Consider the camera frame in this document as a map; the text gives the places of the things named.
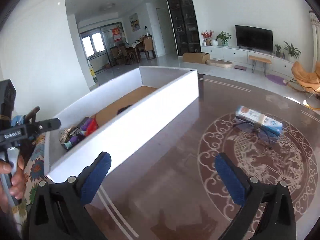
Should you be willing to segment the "person's left hand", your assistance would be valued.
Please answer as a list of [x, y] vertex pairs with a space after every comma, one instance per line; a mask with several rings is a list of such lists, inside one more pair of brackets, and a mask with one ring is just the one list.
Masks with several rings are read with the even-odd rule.
[[[17, 161], [17, 169], [15, 174], [11, 178], [12, 186], [9, 190], [11, 196], [13, 196], [16, 200], [21, 200], [24, 196], [26, 183], [24, 177], [24, 159], [21, 155], [19, 155]], [[1, 210], [4, 213], [7, 213], [9, 210], [9, 203], [6, 193], [3, 190], [3, 186], [1, 185]]]

